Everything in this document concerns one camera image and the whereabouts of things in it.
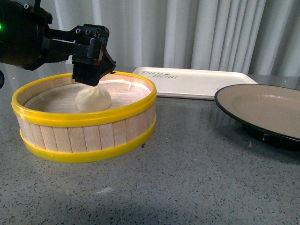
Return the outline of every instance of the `steamed bun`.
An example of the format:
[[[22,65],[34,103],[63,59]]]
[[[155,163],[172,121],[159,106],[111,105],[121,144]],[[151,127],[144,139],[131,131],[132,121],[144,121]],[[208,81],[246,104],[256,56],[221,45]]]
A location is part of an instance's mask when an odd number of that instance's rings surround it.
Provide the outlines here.
[[[75,98],[77,109],[85,113],[106,110],[111,104],[111,95],[101,87],[83,89]]]

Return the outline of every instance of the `speckled countertop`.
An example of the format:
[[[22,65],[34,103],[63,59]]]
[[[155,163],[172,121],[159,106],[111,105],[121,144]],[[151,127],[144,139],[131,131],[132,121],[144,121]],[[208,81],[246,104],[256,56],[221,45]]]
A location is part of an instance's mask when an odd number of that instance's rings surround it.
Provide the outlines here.
[[[71,67],[0,69],[6,75],[0,90],[1,224],[300,223],[300,153],[250,137],[214,101],[158,98],[157,126],[144,148],[94,163],[56,163],[25,148],[10,102],[24,84]],[[292,88],[300,83],[253,78]]]

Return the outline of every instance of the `yellow plastic band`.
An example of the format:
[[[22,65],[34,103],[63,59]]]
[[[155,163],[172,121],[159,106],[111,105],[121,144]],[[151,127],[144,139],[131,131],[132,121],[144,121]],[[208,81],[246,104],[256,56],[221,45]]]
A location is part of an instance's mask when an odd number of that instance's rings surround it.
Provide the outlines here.
[[[155,124],[156,124],[156,116],[151,127],[145,133],[138,136],[136,139],[133,139],[123,145],[119,145],[113,148],[91,151],[91,152],[75,152],[75,153],[66,152],[65,153],[65,152],[44,150],[40,147],[37,147],[29,143],[24,138],[21,130],[20,130],[20,134],[27,149],[39,157],[56,161],[56,162],[62,162],[62,163],[87,163],[87,162],[95,162],[99,160],[113,158],[137,148],[138,146],[145,143],[145,141],[152,135],[155,128]]]
[[[40,112],[32,110],[20,105],[17,102],[18,96],[24,92],[26,89],[41,83],[46,82],[52,79],[58,79],[66,76],[71,76],[72,73],[62,74],[43,78],[31,83],[24,85],[19,88],[12,97],[12,108],[17,117],[20,117],[22,120],[28,121],[30,123],[39,124],[43,126],[51,127],[83,127],[83,126],[94,126],[100,124],[111,123],[119,120],[123,120],[150,108],[156,100],[157,91],[154,83],[139,75],[125,73],[125,72],[116,72],[117,75],[126,75],[131,77],[136,77],[146,82],[150,83],[153,87],[152,92],[142,100],[135,102],[130,105],[123,107],[108,109],[100,112],[86,112],[86,113],[50,113],[50,112]]]

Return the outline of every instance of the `bamboo steamer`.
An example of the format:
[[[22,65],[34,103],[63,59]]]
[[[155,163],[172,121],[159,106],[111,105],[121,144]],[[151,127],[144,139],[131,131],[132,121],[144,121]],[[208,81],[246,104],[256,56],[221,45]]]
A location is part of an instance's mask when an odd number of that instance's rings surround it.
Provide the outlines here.
[[[12,108],[29,151],[52,161],[92,162],[131,151],[151,136],[156,123],[157,91],[152,81],[139,75],[116,72],[101,79],[124,79],[150,89],[147,97],[119,108],[72,114],[41,112],[24,106],[46,90],[75,84],[71,76],[69,73],[40,79],[14,93]]]

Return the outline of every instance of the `curtain fold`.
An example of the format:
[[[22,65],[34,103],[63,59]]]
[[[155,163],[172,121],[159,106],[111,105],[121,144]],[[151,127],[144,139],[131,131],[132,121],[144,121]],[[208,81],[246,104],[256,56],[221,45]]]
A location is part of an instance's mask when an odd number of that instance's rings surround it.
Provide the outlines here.
[[[299,0],[42,0],[51,28],[110,30],[118,66],[299,76]]]

